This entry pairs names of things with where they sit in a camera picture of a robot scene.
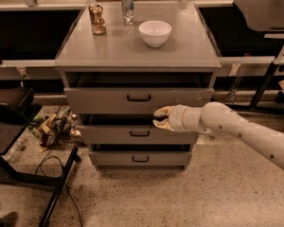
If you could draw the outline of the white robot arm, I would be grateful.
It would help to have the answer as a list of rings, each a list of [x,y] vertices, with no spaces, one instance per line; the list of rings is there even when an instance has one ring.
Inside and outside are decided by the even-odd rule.
[[[167,131],[231,135],[284,170],[284,133],[248,121],[220,102],[165,106],[153,116],[153,125]]]

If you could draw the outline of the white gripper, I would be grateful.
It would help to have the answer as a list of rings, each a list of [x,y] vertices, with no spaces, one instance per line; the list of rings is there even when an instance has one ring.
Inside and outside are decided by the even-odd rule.
[[[191,131],[188,116],[190,112],[191,108],[184,105],[165,106],[156,110],[153,115],[155,117],[168,116],[169,120],[164,119],[163,121],[158,121],[153,119],[152,123],[158,129],[176,132],[188,132]]]

